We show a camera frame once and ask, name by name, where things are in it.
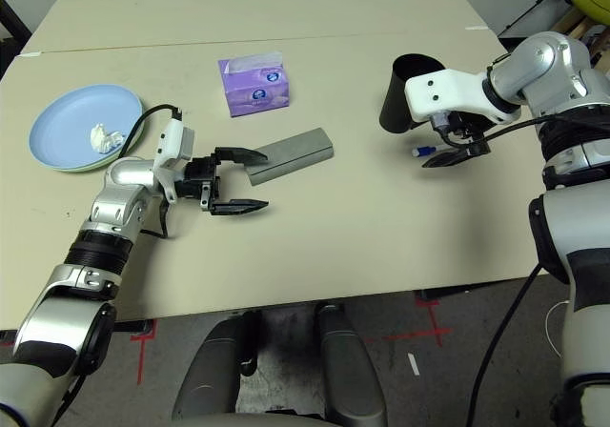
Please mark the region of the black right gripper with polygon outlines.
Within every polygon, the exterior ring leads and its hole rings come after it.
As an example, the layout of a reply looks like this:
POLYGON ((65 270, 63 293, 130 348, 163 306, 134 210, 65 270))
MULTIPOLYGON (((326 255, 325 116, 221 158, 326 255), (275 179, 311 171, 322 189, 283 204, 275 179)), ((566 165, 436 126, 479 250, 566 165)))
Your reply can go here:
POLYGON ((491 121, 469 112, 437 112, 431 116, 433 130, 450 147, 436 149, 422 164, 423 168, 445 168, 458 165, 491 151, 485 133, 491 121))

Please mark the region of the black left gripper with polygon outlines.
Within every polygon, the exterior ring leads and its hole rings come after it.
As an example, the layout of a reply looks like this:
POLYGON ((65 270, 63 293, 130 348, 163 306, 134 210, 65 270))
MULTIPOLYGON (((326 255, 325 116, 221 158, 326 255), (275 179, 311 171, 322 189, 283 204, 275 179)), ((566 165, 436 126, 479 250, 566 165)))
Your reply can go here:
POLYGON ((211 215, 241 215, 266 208, 269 202, 263 200, 219 201, 220 178, 216 169, 222 161, 250 166, 266 163, 268 156, 246 148, 216 147, 210 155, 196 157, 186 164, 182 178, 174 182, 177 196, 197 199, 200 208, 211 215))

